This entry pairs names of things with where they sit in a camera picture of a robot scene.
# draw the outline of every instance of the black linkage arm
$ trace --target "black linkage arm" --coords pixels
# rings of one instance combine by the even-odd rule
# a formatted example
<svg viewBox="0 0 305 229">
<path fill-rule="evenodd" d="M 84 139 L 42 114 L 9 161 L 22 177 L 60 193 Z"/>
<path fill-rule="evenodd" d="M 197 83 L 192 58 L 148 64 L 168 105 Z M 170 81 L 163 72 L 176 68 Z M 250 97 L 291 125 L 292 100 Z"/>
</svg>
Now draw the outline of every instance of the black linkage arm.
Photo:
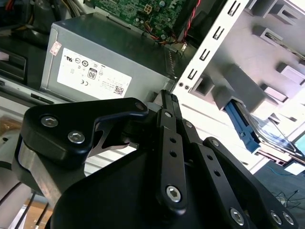
<svg viewBox="0 0 305 229">
<path fill-rule="evenodd" d="M 161 97 L 156 112 L 125 98 L 25 114 L 15 170 L 55 206 L 50 228 L 298 228 L 221 142 L 200 139 L 175 95 Z M 87 157 L 130 143 L 136 151 L 84 177 Z"/>
</svg>

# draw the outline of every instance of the barcode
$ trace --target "barcode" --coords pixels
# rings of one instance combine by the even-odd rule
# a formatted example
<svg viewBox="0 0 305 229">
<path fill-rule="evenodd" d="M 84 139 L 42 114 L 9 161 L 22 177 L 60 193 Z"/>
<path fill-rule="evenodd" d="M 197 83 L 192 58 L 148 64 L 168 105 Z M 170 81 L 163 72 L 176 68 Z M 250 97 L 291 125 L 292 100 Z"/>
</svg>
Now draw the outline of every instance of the barcode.
<svg viewBox="0 0 305 229">
<path fill-rule="evenodd" d="M 119 95 L 122 95 L 123 92 L 124 92 L 124 88 L 115 86 L 115 92 L 114 92 L 114 93 L 119 94 Z"/>
</svg>

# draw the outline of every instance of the silver screw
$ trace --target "silver screw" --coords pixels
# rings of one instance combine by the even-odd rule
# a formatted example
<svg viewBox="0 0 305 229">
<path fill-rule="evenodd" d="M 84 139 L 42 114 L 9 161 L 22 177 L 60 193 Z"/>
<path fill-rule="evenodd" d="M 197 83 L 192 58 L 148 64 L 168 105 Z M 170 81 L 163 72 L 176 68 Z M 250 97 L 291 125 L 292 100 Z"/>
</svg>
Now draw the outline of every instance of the silver screw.
<svg viewBox="0 0 305 229">
<path fill-rule="evenodd" d="M 187 125 L 189 128 L 192 128 L 192 127 L 193 127 L 193 125 L 192 125 L 190 122 L 188 122 L 188 121 L 186 121 L 186 125 Z"/>
<path fill-rule="evenodd" d="M 136 106 L 137 108 L 139 108 L 140 110 L 144 110 L 144 107 L 142 106 L 141 103 L 135 103 L 135 106 Z"/>
<path fill-rule="evenodd" d="M 240 226 L 243 226 L 243 225 L 244 225 L 244 218 L 243 218 L 243 216 L 239 213 L 238 210 L 236 210 L 236 209 L 234 209 L 234 208 L 231 208 L 230 214 L 231 214 L 232 219 L 234 219 L 234 221 L 235 221 L 238 225 L 240 225 Z"/>
<path fill-rule="evenodd" d="M 219 146 L 219 143 L 216 140 L 212 140 L 212 143 L 214 146 L 217 146 L 217 147 Z"/>
<path fill-rule="evenodd" d="M 286 212 L 283 212 L 283 216 L 287 220 L 288 223 L 290 223 L 291 225 L 294 225 L 293 219 Z"/>
<path fill-rule="evenodd" d="M 172 117 L 172 115 L 171 115 L 170 113 L 168 113 L 168 112 L 165 112 L 165 115 L 166 115 L 167 117 L 169 117 L 169 118 Z"/>
<path fill-rule="evenodd" d="M 277 224 L 279 224 L 279 225 L 282 224 L 281 219 L 279 218 L 279 216 L 274 211 L 271 211 L 271 216 L 275 220 L 275 222 L 277 222 Z"/>
<path fill-rule="evenodd" d="M 178 203 L 181 200 L 181 194 L 174 186 L 168 186 L 166 188 L 166 194 L 175 203 Z"/>
<path fill-rule="evenodd" d="M 79 131 L 71 131 L 68 134 L 68 139 L 75 144 L 81 144 L 85 141 L 85 136 Z"/>
<path fill-rule="evenodd" d="M 41 119 L 41 124 L 43 124 L 46 127 L 56 127 L 58 125 L 58 121 L 54 117 L 45 116 Z"/>
</svg>

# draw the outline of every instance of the power supply label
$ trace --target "power supply label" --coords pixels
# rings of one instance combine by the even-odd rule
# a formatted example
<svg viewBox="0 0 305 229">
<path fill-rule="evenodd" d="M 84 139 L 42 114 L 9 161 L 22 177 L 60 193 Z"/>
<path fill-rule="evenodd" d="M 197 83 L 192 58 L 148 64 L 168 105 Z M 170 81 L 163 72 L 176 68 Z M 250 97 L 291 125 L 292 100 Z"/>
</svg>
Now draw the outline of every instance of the power supply label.
<svg viewBox="0 0 305 229">
<path fill-rule="evenodd" d="M 64 48 L 57 82 L 98 99 L 123 98 L 132 78 Z"/>
</svg>

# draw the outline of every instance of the green circuit board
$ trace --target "green circuit board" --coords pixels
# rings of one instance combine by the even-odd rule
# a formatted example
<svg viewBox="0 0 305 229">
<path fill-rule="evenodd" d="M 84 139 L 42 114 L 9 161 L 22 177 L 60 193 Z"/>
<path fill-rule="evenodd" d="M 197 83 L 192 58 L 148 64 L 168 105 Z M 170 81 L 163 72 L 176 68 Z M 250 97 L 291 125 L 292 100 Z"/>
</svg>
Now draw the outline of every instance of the green circuit board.
<svg viewBox="0 0 305 229">
<path fill-rule="evenodd" d="M 91 3 L 120 20 L 145 30 L 149 22 L 157 36 L 172 29 L 187 0 L 91 0 Z"/>
</svg>

